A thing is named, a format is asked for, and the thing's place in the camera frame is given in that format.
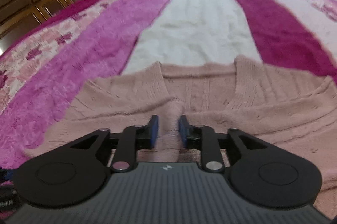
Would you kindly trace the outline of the pink knitted sweater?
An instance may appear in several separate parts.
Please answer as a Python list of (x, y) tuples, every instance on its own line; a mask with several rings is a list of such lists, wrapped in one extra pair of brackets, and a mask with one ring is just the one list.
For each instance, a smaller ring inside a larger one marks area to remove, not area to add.
[(194, 160), (183, 152), (178, 119), (219, 133), (237, 128), (299, 155), (320, 170), (323, 185), (315, 206), (336, 216), (336, 84), (304, 70), (257, 63), (239, 56), (230, 65), (176, 66), (154, 63), (133, 74), (84, 83), (63, 119), (43, 142), (26, 149), (29, 158), (74, 141), (101, 127), (119, 133), (159, 117), (155, 149), (141, 161)]

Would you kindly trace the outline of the striped magenta floral bedspread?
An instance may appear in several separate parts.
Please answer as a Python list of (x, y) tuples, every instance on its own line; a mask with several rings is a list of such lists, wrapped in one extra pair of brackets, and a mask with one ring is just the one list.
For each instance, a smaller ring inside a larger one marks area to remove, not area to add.
[(20, 165), (88, 79), (238, 55), (336, 77), (336, 0), (81, 0), (1, 55), (1, 166)]

